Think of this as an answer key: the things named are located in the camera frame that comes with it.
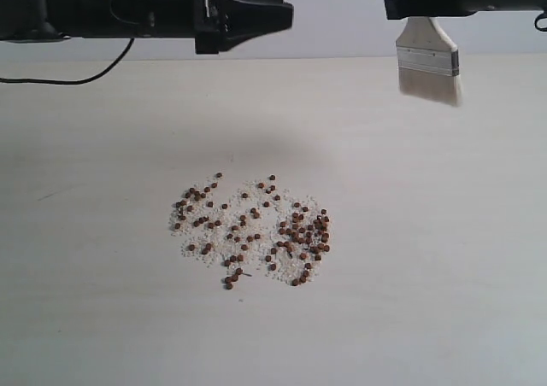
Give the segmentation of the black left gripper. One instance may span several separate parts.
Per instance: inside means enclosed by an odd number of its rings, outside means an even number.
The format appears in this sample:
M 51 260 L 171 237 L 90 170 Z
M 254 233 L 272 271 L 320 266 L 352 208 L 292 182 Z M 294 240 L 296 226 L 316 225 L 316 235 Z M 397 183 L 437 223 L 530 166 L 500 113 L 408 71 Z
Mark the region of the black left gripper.
M 285 0 L 194 0 L 195 51 L 216 55 L 254 38 L 292 28 Z

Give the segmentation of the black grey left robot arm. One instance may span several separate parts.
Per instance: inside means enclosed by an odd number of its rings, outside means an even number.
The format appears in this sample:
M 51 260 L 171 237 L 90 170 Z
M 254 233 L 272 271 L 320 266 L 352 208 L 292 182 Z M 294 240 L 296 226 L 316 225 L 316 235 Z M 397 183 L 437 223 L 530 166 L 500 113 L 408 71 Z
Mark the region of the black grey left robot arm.
M 216 55 L 291 29 L 293 15 L 285 0 L 1 0 L 1 39 L 190 38 Z

